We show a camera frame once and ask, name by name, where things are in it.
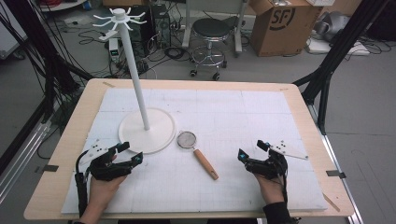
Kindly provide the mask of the grey bag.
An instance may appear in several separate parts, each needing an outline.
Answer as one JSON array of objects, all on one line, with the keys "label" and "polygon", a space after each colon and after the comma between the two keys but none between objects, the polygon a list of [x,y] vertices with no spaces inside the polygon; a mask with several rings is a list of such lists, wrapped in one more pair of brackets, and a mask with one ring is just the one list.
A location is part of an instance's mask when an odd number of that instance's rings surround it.
[{"label": "grey bag", "polygon": [[343,30],[350,18],[339,11],[324,12],[314,25],[314,31],[322,39],[331,42]]}]

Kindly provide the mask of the light wooden table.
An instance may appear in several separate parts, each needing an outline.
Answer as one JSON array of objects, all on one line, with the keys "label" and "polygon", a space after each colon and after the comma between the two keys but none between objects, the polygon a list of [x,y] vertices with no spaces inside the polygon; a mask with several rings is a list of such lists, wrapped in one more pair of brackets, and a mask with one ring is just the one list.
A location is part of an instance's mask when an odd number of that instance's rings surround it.
[{"label": "light wooden table", "polygon": [[[86,138],[107,90],[133,89],[133,84],[121,79],[91,80],[73,112],[64,133],[55,148],[49,165],[58,165],[57,172],[45,172],[28,203],[24,215],[30,220],[74,219],[78,215],[77,190],[74,180],[76,160],[84,149]],[[282,91],[297,129],[303,139],[308,159],[314,169],[322,193],[324,192],[340,209],[335,211],[326,201],[324,211],[291,211],[296,217],[347,217],[353,212],[342,181],[337,176],[327,176],[335,170],[318,129],[311,118],[297,87],[291,84],[144,80],[143,89],[202,90],[202,91]],[[109,218],[199,218],[199,217],[260,217],[259,212],[176,212],[108,214]]]}]

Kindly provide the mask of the white power supply unit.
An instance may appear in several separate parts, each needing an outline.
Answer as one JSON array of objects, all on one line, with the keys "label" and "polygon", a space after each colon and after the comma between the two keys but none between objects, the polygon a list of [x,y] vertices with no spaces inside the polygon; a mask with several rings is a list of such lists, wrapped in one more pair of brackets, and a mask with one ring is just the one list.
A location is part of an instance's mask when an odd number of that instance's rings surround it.
[{"label": "white power supply unit", "polygon": [[120,60],[119,41],[117,38],[110,38],[108,41],[109,56],[114,63]]}]

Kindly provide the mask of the black round stool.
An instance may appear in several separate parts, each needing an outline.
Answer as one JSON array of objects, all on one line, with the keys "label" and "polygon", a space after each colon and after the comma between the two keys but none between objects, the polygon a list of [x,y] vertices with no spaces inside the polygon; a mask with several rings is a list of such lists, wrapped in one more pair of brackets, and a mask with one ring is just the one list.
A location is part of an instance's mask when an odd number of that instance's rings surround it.
[{"label": "black round stool", "polygon": [[216,68],[216,73],[212,79],[217,81],[220,77],[219,68],[226,68],[227,61],[223,50],[215,47],[214,43],[225,41],[231,33],[231,28],[225,21],[204,18],[195,21],[191,30],[195,36],[205,41],[205,45],[191,52],[190,60],[194,63],[194,68],[190,71],[190,75],[195,77],[200,66],[213,66]]}]

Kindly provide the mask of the person's left hand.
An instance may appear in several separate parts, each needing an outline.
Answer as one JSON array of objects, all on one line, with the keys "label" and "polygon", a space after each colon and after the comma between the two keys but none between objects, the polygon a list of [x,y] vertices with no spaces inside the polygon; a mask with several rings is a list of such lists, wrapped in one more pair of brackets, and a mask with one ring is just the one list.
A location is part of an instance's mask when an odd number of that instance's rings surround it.
[{"label": "person's left hand", "polygon": [[120,184],[126,179],[126,175],[114,178],[110,181],[97,180],[91,178],[90,198],[88,206],[90,208],[105,210],[118,191]]}]

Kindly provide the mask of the white power strip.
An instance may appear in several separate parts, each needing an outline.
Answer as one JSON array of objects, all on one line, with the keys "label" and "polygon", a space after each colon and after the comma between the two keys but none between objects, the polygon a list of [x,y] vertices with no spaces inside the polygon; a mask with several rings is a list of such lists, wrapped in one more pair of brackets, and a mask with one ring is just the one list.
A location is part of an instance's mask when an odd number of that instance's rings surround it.
[{"label": "white power strip", "polygon": [[[310,37],[306,41],[306,50],[312,54],[327,54],[333,49],[339,50],[336,46],[331,47],[330,43],[325,40]],[[347,52],[348,56],[367,56],[369,54],[370,51],[359,41],[357,41]]]}]

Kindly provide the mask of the person's right hand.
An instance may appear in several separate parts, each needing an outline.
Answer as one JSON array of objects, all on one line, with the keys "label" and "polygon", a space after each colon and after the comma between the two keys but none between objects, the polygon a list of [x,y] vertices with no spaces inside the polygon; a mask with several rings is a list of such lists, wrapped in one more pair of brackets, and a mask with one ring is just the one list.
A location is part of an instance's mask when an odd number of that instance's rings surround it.
[{"label": "person's right hand", "polygon": [[274,179],[267,179],[263,175],[255,175],[261,190],[262,198],[267,205],[271,203],[283,203],[284,181],[282,176]]}]

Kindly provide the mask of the black tape piece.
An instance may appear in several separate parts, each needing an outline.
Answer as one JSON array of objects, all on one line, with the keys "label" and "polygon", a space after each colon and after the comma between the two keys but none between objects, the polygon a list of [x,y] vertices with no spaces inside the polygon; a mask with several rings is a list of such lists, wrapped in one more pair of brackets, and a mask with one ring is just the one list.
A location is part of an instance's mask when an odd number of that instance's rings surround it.
[{"label": "black tape piece", "polygon": [[346,174],[344,172],[339,172],[338,170],[329,170],[326,171],[327,176],[337,176],[340,179],[346,178]]},{"label": "black tape piece", "polygon": [[44,165],[43,167],[37,166],[35,168],[35,173],[43,174],[44,172],[57,172],[59,166],[58,165]]}]

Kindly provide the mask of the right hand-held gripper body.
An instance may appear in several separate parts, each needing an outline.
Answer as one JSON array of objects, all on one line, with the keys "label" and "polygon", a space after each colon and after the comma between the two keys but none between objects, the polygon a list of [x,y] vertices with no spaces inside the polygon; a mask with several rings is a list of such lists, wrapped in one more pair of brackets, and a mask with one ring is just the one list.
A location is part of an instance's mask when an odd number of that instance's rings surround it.
[{"label": "right hand-held gripper body", "polygon": [[245,168],[248,172],[256,175],[263,175],[265,178],[271,180],[280,175],[285,176],[288,171],[287,157],[294,159],[308,160],[308,155],[305,152],[298,150],[291,144],[280,140],[277,143],[271,144],[269,150],[266,152],[268,158],[264,161],[248,158],[244,162]]}]

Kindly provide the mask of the white grid mat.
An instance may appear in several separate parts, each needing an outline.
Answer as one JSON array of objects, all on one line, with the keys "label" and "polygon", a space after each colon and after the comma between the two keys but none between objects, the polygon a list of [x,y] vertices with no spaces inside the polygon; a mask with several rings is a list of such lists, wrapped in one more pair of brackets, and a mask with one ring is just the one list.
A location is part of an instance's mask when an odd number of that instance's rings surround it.
[{"label": "white grid mat", "polygon": [[[253,174],[237,159],[242,148],[257,160],[267,153],[257,141],[304,153],[304,160],[286,157],[290,211],[328,208],[282,91],[202,91],[143,89],[147,107],[161,108],[176,122],[176,133],[191,131],[219,175],[211,176],[174,139],[160,152],[144,155],[143,163],[121,184],[108,214],[176,212],[259,212],[264,205]],[[120,142],[121,121],[138,111],[133,89],[107,90],[84,149],[100,139],[107,147]]]}]

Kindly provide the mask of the aluminium rail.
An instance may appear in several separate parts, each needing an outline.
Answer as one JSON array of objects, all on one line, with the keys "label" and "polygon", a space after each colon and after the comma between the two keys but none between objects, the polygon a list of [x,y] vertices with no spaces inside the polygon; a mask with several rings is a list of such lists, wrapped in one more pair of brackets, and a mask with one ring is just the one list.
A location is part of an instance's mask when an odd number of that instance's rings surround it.
[{"label": "aluminium rail", "polygon": [[[330,142],[330,139],[326,133],[322,133],[320,129],[318,129],[318,133],[322,139],[322,142],[327,150],[327,153],[329,154],[330,160],[332,161],[332,164],[335,166],[335,170],[338,170],[339,172],[344,172],[342,169],[339,161],[336,158],[336,155],[334,153],[334,150],[332,148],[332,144]],[[343,183],[344,189],[346,191],[346,194],[348,196],[349,201],[351,202],[353,206],[353,214],[349,217],[346,218],[347,222],[349,224],[364,224],[363,219],[361,217],[361,213],[359,211],[359,208],[354,200],[354,197],[352,195],[352,192],[350,191],[349,185],[347,184],[347,178],[340,179]]]},{"label": "aluminium rail", "polygon": [[6,170],[0,175],[0,204],[6,199],[40,144],[48,135],[51,122],[39,122],[21,142],[16,158],[12,159]]}]

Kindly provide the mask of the tan tape strip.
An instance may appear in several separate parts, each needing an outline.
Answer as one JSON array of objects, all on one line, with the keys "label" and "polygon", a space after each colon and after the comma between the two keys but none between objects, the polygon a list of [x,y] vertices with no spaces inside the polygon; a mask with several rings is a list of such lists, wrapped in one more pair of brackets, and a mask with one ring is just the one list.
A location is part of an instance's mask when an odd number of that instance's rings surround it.
[{"label": "tan tape strip", "polygon": [[322,193],[325,201],[337,212],[340,212],[341,209],[323,192]]}]

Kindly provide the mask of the mesh strainer with wooden handle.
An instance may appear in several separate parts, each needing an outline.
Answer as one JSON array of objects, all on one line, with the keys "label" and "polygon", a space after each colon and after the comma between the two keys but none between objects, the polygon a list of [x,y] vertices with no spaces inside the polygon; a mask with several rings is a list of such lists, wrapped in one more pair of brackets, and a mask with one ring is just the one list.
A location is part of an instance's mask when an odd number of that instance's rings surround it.
[{"label": "mesh strainer with wooden handle", "polygon": [[177,144],[185,149],[191,149],[195,158],[200,162],[205,171],[211,176],[212,179],[218,180],[219,175],[211,165],[209,160],[205,157],[204,153],[195,147],[197,143],[197,137],[194,133],[189,131],[183,131],[177,136]]}]

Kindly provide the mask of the white hook rack stand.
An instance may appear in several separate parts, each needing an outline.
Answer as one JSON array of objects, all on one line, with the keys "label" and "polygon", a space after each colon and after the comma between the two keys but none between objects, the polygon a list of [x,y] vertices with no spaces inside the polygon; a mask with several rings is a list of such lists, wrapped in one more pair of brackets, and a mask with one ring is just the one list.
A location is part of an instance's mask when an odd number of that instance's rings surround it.
[{"label": "white hook rack stand", "polygon": [[112,23],[112,31],[119,32],[139,108],[139,110],[129,113],[122,120],[119,127],[119,138],[121,142],[128,141],[133,152],[156,153],[165,149],[173,141],[176,135],[176,124],[168,112],[160,108],[146,108],[145,105],[135,65],[132,42],[129,36],[129,32],[132,31],[129,22],[144,24],[143,21],[135,20],[136,17],[141,18],[144,16],[144,13],[130,16],[131,9],[115,8],[109,11],[111,12],[110,17],[94,15],[96,19],[105,21],[103,24],[95,24],[95,27],[102,27]]}]

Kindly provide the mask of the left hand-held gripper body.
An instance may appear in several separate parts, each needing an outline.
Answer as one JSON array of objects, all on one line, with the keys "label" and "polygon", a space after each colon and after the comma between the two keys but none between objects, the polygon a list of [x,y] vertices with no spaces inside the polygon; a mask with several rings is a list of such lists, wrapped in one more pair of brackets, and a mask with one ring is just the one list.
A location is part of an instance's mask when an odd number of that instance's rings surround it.
[{"label": "left hand-held gripper body", "polygon": [[88,171],[97,179],[110,181],[114,178],[129,175],[134,164],[128,161],[114,163],[113,157],[117,154],[117,145],[106,147],[97,139],[83,155],[83,163],[89,164]]}]

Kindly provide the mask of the black computer tower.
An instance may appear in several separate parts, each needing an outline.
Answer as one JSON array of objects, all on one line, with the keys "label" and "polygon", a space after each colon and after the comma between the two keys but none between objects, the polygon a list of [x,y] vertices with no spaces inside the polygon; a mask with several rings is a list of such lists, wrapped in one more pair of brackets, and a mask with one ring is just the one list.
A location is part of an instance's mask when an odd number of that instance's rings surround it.
[{"label": "black computer tower", "polygon": [[129,23],[132,28],[129,35],[136,57],[146,57],[156,47],[170,46],[170,17],[165,4],[134,5],[131,8],[131,14],[143,14],[136,21],[144,22],[144,24]]}]

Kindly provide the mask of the black metal frame stand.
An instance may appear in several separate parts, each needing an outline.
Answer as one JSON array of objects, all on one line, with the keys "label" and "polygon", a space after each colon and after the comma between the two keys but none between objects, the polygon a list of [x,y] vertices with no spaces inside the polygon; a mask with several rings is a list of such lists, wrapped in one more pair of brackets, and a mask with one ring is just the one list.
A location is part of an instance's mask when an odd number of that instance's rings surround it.
[{"label": "black metal frame stand", "polygon": [[388,1],[361,0],[346,27],[333,44],[339,50],[331,50],[314,72],[293,82],[297,87],[306,84],[302,97],[307,105],[314,105],[316,97],[320,95],[317,126],[322,133],[326,133],[325,119],[332,75],[347,56],[348,50],[356,43],[369,23],[375,20]]},{"label": "black metal frame stand", "polygon": [[77,68],[59,54],[29,0],[3,0],[3,2],[44,62],[37,72],[46,80],[42,109],[43,120],[47,121],[53,113],[56,91],[70,94],[78,89],[79,85],[72,78],[72,73],[86,80],[92,79],[92,75]]}]

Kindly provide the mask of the brown cardboard box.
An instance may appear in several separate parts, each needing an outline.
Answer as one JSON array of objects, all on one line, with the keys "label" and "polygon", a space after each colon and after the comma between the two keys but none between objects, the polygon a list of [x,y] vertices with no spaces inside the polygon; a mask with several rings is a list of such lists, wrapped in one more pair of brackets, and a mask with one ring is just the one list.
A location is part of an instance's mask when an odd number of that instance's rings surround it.
[{"label": "brown cardboard box", "polygon": [[322,7],[306,0],[249,0],[256,13],[251,47],[259,57],[300,54]]}]

